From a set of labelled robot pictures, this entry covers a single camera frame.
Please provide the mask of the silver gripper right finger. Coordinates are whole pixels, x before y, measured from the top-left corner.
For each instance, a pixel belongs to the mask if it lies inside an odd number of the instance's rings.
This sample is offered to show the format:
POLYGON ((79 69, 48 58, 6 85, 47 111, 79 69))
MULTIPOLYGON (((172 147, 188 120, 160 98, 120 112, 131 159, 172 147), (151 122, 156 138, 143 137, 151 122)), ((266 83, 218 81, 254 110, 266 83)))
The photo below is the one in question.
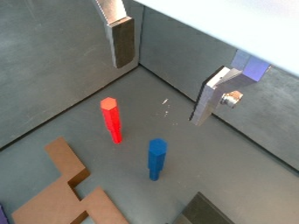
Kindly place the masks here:
POLYGON ((236 50, 231 68, 222 66, 202 83, 190 121, 202 125, 219 105, 235 108, 243 97, 239 89, 259 82, 268 68, 268 62, 236 50))

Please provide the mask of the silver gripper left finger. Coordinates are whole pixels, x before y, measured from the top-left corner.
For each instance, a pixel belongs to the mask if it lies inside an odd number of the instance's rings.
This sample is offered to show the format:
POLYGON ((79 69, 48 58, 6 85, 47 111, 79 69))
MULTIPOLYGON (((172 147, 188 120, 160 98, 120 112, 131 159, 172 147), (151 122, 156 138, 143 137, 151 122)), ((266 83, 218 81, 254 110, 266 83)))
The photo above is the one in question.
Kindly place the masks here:
POLYGON ((114 66, 122 68, 135 58, 135 20, 127 15, 123 0, 94 0, 107 27, 114 66))

